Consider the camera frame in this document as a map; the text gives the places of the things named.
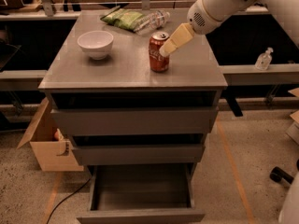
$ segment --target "floor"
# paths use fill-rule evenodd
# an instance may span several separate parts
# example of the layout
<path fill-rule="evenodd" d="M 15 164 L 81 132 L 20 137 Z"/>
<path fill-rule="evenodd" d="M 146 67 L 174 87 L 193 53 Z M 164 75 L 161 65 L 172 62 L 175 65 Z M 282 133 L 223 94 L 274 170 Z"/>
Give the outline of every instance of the floor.
<path fill-rule="evenodd" d="M 192 179 L 202 224 L 278 223 L 287 182 L 269 178 L 275 166 L 297 173 L 299 145 L 287 134 L 296 101 L 266 106 L 242 103 L 235 117 L 221 101 L 221 112 L 206 140 L 206 151 Z M 0 223 L 46 224 L 52 209 L 90 177 L 85 172 L 42 172 L 29 145 L 16 149 L 23 131 L 0 132 Z M 87 212 L 88 183 L 54 211 L 49 224 L 78 224 Z"/>

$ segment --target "soda can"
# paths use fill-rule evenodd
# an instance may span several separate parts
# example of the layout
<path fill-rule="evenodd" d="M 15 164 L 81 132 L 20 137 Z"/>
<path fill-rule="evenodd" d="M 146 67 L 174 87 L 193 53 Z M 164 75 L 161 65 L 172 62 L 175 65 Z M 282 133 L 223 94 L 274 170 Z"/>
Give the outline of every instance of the soda can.
<path fill-rule="evenodd" d="M 156 32 L 151 35 L 149 40 L 149 65 L 150 69 L 155 72 L 163 72 L 168 69 L 169 56 L 164 57 L 159 52 L 160 47 L 168 38 L 168 33 Z"/>

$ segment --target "cardboard box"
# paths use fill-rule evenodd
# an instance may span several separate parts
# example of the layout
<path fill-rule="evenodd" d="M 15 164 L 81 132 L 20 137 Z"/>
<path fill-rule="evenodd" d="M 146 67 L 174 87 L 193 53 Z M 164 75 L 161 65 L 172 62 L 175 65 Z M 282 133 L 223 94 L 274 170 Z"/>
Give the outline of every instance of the cardboard box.
<path fill-rule="evenodd" d="M 33 116 L 17 148 L 30 144 L 42 171 L 84 171 L 79 166 L 68 140 L 54 141 L 57 125 L 50 116 L 51 105 L 45 98 Z"/>
<path fill-rule="evenodd" d="M 289 93 L 299 98 L 299 88 L 290 90 Z M 293 124 L 287 130 L 287 135 L 299 145 L 299 110 L 291 114 Z"/>

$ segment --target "white bowl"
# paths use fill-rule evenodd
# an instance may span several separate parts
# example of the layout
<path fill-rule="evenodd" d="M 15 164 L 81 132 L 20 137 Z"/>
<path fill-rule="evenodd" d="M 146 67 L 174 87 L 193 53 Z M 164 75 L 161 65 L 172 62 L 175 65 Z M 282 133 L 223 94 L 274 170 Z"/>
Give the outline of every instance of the white bowl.
<path fill-rule="evenodd" d="M 82 51 L 95 60 L 104 59 L 112 49 L 113 35 L 106 31 L 91 31 L 78 38 Z"/>

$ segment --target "clear plastic bottle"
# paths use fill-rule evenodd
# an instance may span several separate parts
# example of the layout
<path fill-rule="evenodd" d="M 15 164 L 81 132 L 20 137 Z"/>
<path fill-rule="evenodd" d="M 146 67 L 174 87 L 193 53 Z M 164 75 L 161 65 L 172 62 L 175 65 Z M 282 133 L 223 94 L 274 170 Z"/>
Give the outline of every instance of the clear plastic bottle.
<path fill-rule="evenodd" d="M 258 60 L 255 63 L 255 68 L 263 71 L 268 69 L 269 64 L 272 61 L 272 55 L 271 55 L 272 52 L 273 52 L 272 48 L 267 48 L 267 51 L 265 53 L 262 53 L 258 57 Z"/>
<path fill-rule="evenodd" d="M 159 27 L 164 27 L 170 18 L 169 12 L 157 10 L 138 19 L 134 32 L 139 35 L 144 35 L 156 30 Z"/>

